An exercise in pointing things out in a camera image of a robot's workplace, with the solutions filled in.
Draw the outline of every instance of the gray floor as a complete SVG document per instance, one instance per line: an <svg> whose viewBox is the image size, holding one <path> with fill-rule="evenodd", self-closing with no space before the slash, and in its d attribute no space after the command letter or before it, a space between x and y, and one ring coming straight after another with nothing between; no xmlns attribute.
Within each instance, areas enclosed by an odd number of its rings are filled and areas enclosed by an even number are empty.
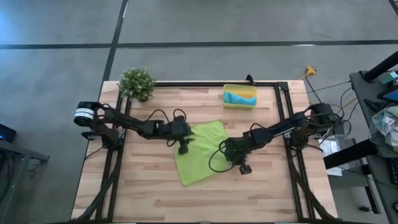
<svg viewBox="0 0 398 224"><path fill-rule="evenodd" d="M0 0L0 45L110 43L121 3ZM130 0L119 42L383 39L398 39L398 17L387 0ZM348 81L349 73L371 68L397 47L117 49L110 80L138 66L159 80L242 80L248 73L258 80L295 80L311 65L318 72L310 81L322 88ZM108 54L109 49L0 50L0 123L18 131L16 144L51 155L33 179L24 179L16 223L70 218L87 145L73 113L79 101L98 99ZM318 94L335 104L347 88ZM359 108L351 122L350 136L366 139ZM340 218L387 223L385 215L358 211L369 205L363 189L331 185Z"/></svg>

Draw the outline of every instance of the wooden table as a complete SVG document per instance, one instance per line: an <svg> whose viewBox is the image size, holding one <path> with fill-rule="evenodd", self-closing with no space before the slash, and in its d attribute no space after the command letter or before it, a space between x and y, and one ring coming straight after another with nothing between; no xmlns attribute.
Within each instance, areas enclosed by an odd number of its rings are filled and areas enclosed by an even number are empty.
<svg viewBox="0 0 398 224"><path fill-rule="evenodd" d="M307 108L303 81L287 82L294 111ZM158 87L148 102L133 101L130 115L146 119L161 108L172 117L173 110L181 108L191 126L221 119L229 136L242 136L253 122L267 127L280 120L273 88L257 88L257 107L252 111L224 109L222 94L222 87ZM117 82L104 82L99 101L115 107L117 95ZM152 118L164 119L162 114ZM127 132L114 222L297 221L282 137L249 155L252 174L241 175L234 168L188 187L181 185L175 166L177 145L167 147L163 140L146 140ZM87 153L100 146L100 141L90 142ZM303 156L311 190L337 217L321 152L308 148ZM82 214L98 193L105 157L106 150L102 150L85 161L72 218ZM300 197L306 211L302 192Z"/></svg>

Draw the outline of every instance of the green leaves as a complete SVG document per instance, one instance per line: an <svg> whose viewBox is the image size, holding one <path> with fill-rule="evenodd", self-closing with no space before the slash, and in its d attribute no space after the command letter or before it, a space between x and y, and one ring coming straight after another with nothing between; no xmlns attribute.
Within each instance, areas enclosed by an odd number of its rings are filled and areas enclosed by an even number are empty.
<svg viewBox="0 0 398 224"><path fill-rule="evenodd" d="M155 81L145 68L128 68L120 76L119 91L122 96L147 100L152 96Z"/></svg>

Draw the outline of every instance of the yellow container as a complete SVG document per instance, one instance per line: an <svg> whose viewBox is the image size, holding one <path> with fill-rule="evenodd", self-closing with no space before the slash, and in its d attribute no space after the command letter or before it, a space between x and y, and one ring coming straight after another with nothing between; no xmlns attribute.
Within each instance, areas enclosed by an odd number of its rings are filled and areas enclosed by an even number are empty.
<svg viewBox="0 0 398 224"><path fill-rule="evenodd" d="M250 99L255 97L256 98L256 105L257 105L257 89L254 86L249 85L234 85L234 84L225 84L224 85L224 93L230 92L235 95L241 96L246 99ZM223 106L225 108L234 108L234 109L242 109L242 110L250 110L255 108L256 106L251 105L240 105L234 103L225 103L224 102L224 95L223 95Z"/></svg>

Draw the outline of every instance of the green towel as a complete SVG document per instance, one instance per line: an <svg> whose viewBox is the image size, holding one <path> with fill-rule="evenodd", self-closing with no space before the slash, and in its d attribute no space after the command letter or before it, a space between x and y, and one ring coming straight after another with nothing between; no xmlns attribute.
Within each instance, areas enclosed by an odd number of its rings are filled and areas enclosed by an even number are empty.
<svg viewBox="0 0 398 224"><path fill-rule="evenodd" d="M218 150L221 141L228 136L221 120L199 124L192 128L194 133L193 141L189 142L188 153L179 155L175 153L175 163L180 174L181 184L188 186L206 177L215 174L209 166L209 158ZM217 152L211 160L211 167L215 170L225 170L231 164L227 162L225 156Z"/></svg>

